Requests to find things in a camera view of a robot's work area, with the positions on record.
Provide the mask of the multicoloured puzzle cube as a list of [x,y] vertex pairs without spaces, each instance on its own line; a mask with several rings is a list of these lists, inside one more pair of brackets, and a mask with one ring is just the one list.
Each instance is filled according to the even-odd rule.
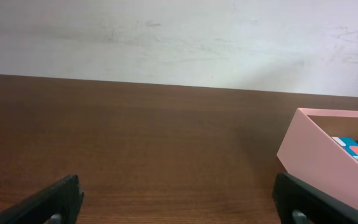
[[348,137],[332,137],[351,157],[358,162],[358,143]]

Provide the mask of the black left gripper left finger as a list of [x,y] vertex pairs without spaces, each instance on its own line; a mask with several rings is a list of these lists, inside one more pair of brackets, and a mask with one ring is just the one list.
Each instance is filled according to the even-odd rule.
[[75,223],[84,197],[79,177],[68,175],[0,212],[0,224]]

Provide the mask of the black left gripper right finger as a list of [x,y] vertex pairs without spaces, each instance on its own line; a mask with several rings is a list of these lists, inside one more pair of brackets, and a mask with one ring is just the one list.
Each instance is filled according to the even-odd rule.
[[358,210],[287,172],[277,174],[272,198],[282,223],[358,224]]

